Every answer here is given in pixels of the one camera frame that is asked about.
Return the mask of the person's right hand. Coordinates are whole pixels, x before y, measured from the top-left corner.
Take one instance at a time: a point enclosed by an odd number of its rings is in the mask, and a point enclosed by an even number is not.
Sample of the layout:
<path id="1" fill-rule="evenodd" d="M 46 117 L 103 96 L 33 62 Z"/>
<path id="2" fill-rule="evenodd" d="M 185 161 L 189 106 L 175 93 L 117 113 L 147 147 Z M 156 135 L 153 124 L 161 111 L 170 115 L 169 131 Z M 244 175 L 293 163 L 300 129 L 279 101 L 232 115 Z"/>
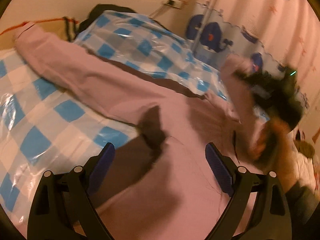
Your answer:
<path id="1" fill-rule="evenodd" d="M 257 168 L 276 173 L 291 168 L 293 152 L 289 131 L 288 124 L 279 118 L 273 118 L 263 125 L 249 150 L 249 156 Z"/>

